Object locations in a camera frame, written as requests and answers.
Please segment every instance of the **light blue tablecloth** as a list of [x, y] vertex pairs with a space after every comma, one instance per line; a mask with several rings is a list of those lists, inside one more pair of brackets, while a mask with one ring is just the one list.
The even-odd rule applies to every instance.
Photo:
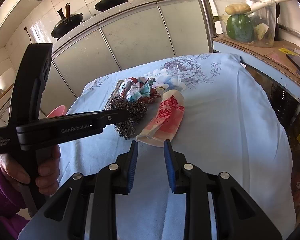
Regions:
[[[174, 150], [205, 172], [229, 172], [286, 238], [296, 219], [288, 139], [240, 57], [175, 57], [113, 73], [87, 84], [68, 114], [103, 110], [119, 79], [138, 76], [154, 76], [169, 89], [183, 89], [185, 114], [172, 141]], [[155, 116], [159, 102], [149, 105], [137, 134]], [[130, 144], [110, 125], [102, 134], [60, 145], [60, 184], [75, 172], [97, 173]], [[162, 148], [139, 143], [134, 187], [128, 196], [117, 195], [116, 210], [121, 240], [183, 239], [185, 196], [169, 189]]]

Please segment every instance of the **metal pole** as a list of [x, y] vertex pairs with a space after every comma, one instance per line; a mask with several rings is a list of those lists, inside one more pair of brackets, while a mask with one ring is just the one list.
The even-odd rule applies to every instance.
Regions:
[[213, 38], [217, 36], [216, 27], [214, 25], [213, 14], [209, 0], [198, 0], [202, 12], [204, 25], [208, 38], [209, 52], [213, 53]]

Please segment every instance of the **clear plastic container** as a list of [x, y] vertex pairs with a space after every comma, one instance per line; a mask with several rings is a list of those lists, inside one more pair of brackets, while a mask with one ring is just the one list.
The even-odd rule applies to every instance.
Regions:
[[228, 38], [252, 46], [274, 44], [276, 2], [274, 0], [213, 0], [222, 32]]

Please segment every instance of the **cardboard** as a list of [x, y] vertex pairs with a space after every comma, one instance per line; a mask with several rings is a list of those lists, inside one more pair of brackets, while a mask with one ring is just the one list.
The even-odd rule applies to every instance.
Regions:
[[300, 47], [297, 45], [283, 40], [275, 41], [272, 48], [260, 48], [231, 40], [223, 34], [219, 34], [213, 40], [253, 55], [274, 67], [300, 86], [300, 72], [286, 56], [286, 53], [293, 55], [293, 53], [300, 52]]

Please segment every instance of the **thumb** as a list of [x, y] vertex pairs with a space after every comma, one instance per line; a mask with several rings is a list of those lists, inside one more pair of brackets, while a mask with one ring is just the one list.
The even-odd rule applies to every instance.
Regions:
[[10, 155], [0, 155], [0, 167], [7, 180], [15, 179], [21, 183], [30, 183], [30, 177], [28, 173]]

